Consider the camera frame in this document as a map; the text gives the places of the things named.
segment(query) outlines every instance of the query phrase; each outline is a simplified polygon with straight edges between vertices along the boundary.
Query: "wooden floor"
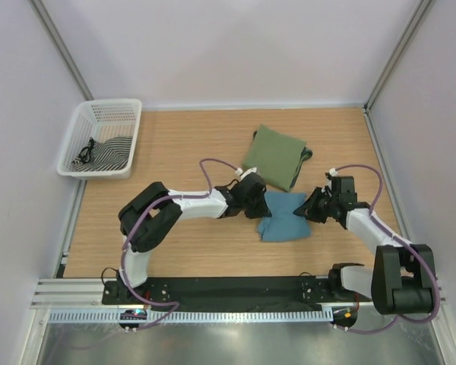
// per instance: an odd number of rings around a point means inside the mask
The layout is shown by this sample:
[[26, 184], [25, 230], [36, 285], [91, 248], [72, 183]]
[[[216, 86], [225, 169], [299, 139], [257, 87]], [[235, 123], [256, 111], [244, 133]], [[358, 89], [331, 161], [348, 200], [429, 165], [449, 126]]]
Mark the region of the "wooden floor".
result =
[[[206, 189], [198, 161], [217, 157], [240, 165], [261, 123], [307, 141], [314, 151], [312, 159], [302, 165], [294, 192], [310, 194], [323, 186], [324, 173], [332, 167], [348, 163], [378, 167], [360, 109], [143, 113], [131, 178], [87, 184], [65, 277], [97, 278], [106, 266], [118, 267], [120, 209], [153, 181], [181, 191]], [[232, 170], [215, 163], [208, 170], [215, 185], [235, 177]], [[355, 176], [359, 200], [371, 202], [378, 188], [376, 177], [365, 170], [346, 172]], [[376, 211], [397, 229], [386, 189]], [[333, 221], [310, 223], [310, 238], [287, 243], [261, 242], [257, 224], [258, 220], [243, 214], [178, 222], [154, 250], [149, 275], [298, 275], [302, 271], [324, 275], [336, 262], [372, 266], [373, 257], [364, 244]]]

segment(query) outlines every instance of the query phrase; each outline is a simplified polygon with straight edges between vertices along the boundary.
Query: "white laundry basket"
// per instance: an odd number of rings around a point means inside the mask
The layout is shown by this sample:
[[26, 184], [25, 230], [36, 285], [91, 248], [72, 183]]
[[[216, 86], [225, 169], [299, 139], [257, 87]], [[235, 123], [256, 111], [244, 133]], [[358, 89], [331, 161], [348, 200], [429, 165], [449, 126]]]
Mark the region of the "white laundry basket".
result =
[[[142, 103], [136, 99], [93, 100], [81, 103], [74, 111], [68, 134], [59, 155], [60, 175], [78, 179], [128, 179], [134, 158]], [[127, 166], [114, 171], [76, 172], [73, 159], [88, 145], [90, 137], [105, 142], [114, 137], [132, 137]]]

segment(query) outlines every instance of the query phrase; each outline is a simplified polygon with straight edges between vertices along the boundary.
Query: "cable connector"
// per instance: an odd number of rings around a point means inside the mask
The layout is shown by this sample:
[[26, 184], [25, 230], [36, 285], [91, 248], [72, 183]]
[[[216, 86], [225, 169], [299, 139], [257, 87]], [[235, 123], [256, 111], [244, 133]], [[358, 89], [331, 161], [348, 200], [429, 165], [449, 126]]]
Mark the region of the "cable connector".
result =
[[251, 173], [257, 173], [257, 167], [252, 167], [251, 169], [246, 170], [241, 176], [240, 180], [243, 180], [247, 175]]

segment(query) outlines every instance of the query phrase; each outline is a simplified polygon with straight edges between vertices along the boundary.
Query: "teal towel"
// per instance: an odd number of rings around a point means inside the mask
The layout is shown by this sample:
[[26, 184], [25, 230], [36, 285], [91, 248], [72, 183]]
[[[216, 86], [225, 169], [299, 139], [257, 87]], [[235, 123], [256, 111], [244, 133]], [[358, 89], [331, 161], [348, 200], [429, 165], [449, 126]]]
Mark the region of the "teal towel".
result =
[[272, 216], [263, 217], [258, 225], [262, 241], [285, 242], [311, 236], [307, 220], [293, 213], [306, 201], [306, 194], [266, 192], [265, 201]]

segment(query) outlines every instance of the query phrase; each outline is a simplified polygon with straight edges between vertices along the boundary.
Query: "folded green towel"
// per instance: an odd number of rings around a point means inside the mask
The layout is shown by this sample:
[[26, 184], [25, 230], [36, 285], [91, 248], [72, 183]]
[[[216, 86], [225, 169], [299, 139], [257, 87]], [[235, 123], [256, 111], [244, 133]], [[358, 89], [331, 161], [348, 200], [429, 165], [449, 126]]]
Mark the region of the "folded green towel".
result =
[[261, 125], [242, 166], [245, 170], [258, 168], [265, 182], [289, 192], [302, 162], [306, 143]]

